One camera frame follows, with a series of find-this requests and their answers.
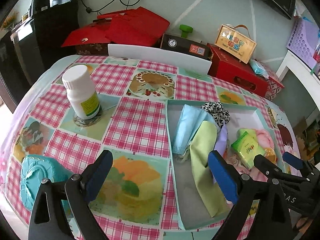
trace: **floor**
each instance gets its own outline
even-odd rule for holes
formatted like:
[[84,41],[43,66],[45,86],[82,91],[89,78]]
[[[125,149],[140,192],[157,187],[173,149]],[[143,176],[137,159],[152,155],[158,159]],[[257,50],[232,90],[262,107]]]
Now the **floor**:
[[[0,144],[5,139],[7,132],[10,128],[10,123],[12,121],[13,114],[10,112],[9,108],[3,103],[0,106]],[[15,231],[17,236],[21,240],[28,239],[28,228],[21,222],[21,220],[17,217],[17,215],[12,210],[11,206],[8,204],[5,197],[0,193],[0,209],[3,213],[4,217]]]

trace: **pill bottle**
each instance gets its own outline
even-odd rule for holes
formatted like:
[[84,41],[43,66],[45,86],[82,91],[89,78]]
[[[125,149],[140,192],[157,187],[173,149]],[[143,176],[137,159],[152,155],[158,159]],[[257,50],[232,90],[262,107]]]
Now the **pill bottle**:
[[87,66],[77,65],[68,69],[62,75],[62,82],[67,89],[67,98],[76,115],[82,119],[96,116],[100,103]]

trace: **purple pegboard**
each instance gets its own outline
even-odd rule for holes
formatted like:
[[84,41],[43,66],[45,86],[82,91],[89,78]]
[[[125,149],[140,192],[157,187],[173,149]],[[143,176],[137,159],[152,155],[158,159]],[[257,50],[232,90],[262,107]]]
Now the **purple pegboard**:
[[299,18],[294,23],[294,27],[289,38],[287,48],[297,55],[310,69],[316,65],[313,58],[318,42],[317,25]]

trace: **qr code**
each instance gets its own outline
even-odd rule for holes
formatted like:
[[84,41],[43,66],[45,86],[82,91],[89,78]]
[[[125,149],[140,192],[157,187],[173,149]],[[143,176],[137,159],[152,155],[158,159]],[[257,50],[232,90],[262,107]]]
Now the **qr code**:
[[204,48],[198,48],[198,54],[200,54],[200,55],[204,55],[204,51],[205,51],[205,49]]

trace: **bolt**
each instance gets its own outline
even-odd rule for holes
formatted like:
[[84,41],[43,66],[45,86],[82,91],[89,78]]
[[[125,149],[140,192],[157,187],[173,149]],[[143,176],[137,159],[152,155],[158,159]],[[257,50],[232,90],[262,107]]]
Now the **bolt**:
[[42,183],[42,184],[46,184],[48,181],[49,181],[48,178],[43,178],[43,179],[41,179],[41,183]]
[[250,179],[250,176],[248,175],[248,174],[242,174],[241,175],[241,178],[243,179],[243,180],[249,180]]
[[272,179],[272,183],[275,184],[275,185],[277,185],[277,184],[279,184],[279,180],[277,180],[277,179]]
[[78,180],[78,179],[80,179],[80,174],[78,174],[78,173],[73,174],[73,175],[71,176],[71,179],[72,179],[72,180]]

